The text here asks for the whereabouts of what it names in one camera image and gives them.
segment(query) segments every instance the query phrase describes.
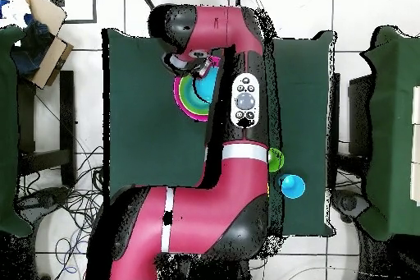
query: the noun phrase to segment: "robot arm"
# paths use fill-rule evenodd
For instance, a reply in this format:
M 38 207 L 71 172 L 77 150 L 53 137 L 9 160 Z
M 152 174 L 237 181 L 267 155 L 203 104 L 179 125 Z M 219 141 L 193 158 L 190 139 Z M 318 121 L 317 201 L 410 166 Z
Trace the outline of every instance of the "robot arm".
M 190 72 L 213 49 L 225 52 L 208 117 L 200 186 L 136 186 L 112 201 L 91 237 L 94 242 L 100 224 L 108 223 L 110 280 L 157 280 L 154 261 L 165 252 L 249 259 L 267 233 L 267 87 L 252 10 L 164 5 L 151 12 L 148 23 L 175 73 Z

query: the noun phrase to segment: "white tile floor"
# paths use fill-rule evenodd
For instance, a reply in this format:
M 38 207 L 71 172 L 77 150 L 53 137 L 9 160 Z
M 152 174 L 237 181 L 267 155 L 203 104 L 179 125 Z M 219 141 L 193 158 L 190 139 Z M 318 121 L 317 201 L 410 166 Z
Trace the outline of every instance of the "white tile floor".
M 173 2 L 206 5 L 226 5 L 227 0 L 152 0 L 155 4 Z M 83 11 L 87 18 L 80 18 L 80 10 L 72 5 L 89 0 L 66 0 L 68 19 L 90 19 L 89 7 Z M 318 31 L 337 32 L 336 72 L 341 74 L 340 96 L 340 150 L 346 151 L 349 140 L 348 99 L 346 88 L 349 80 L 370 73 L 367 63 L 358 52 L 369 47 L 372 33 L 379 25 L 397 25 L 405 34 L 420 33 L 420 0 L 261 0 L 274 21 L 280 37 L 310 39 Z M 257 0 L 242 0 L 244 6 L 256 8 Z M 78 161 L 84 160 L 84 152 L 92 152 L 103 143 L 103 74 L 101 29 L 117 28 L 134 36 L 148 36 L 147 18 L 149 9 L 143 0 L 96 0 L 96 24 L 64 25 L 60 37 L 75 46 L 64 69 L 75 72 L 76 121 Z M 58 107 L 58 83 L 38 92 L 39 97 L 56 114 Z M 37 150 L 58 148 L 59 124 L 57 119 L 40 103 L 36 107 Z M 92 166 L 102 164 L 99 151 L 90 159 Z M 42 173 L 38 188 L 60 186 L 55 171 Z M 89 189 L 89 179 L 78 188 Z M 358 267 L 358 239 L 353 225 L 344 224 L 338 214 L 331 210 L 331 224 L 336 228 L 333 237 L 289 237 L 280 254 L 264 261 L 253 260 L 253 280 L 354 280 Z M 57 241 L 70 238 L 76 227 L 68 213 L 58 210 L 46 217 L 39 230 L 36 243 L 37 260 L 41 273 L 53 277 L 62 270 L 54 254 Z M 65 244 L 58 249 L 66 252 Z M 68 273 L 60 280 L 82 280 L 86 258 L 77 254 L 69 262 Z

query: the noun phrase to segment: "tile grout line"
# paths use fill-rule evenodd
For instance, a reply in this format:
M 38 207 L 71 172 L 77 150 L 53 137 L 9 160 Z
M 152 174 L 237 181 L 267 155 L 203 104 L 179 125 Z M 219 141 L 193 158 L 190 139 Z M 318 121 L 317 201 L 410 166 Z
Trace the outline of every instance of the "tile grout line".
M 124 0 L 124 34 L 126 33 L 126 0 Z
M 334 0 L 331 0 L 331 31 L 334 31 Z
M 328 255 L 329 256 L 349 256 L 349 257 L 359 256 L 359 254 L 328 254 Z M 277 254 L 276 256 L 326 256 L 326 253 L 322 253 L 322 254 Z
M 102 52 L 102 49 L 75 48 L 71 52 Z
M 331 0 L 331 31 L 334 33 L 334 0 Z M 325 280 L 328 280 L 328 238 L 325 245 Z

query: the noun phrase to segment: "green table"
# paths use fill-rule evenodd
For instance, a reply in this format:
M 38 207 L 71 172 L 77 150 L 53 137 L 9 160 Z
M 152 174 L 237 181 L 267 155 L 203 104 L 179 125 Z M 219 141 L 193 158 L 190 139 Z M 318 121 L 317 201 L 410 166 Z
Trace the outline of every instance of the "green table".
M 420 208 L 410 199 L 413 87 L 420 85 L 420 39 L 391 26 L 374 34 L 364 53 L 376 79 L 370 101 L 372 161 L 366 193 L 372 207 L 358 221 L 374 239 L 394 234 L 420 236 Z
M 11 46 L 25 36 L 17 26 L 0 29 L 0 231 L 28 236 L 31 226 L 14 210 L 18 180 L 17 74 Z
M 206 124 L 194 122 L 173 98 L 173 76 L 162 65 L 155 39 L 108 30 L 110 90 L 110 192 L 132 184 L 194 186 L 202 174 Z M 305 194 L 285 201 L 284 235 L 329 236 L 325 224 L 326 111 L 334 35 L 274 41 L 285 166 L 300 175 Z M 278 111 L 270 105 L 271 115 Z M 276 140 L 271 132 L 270 141 Z M 281 224 L 281 196 L 271 176 L 270 220 Z

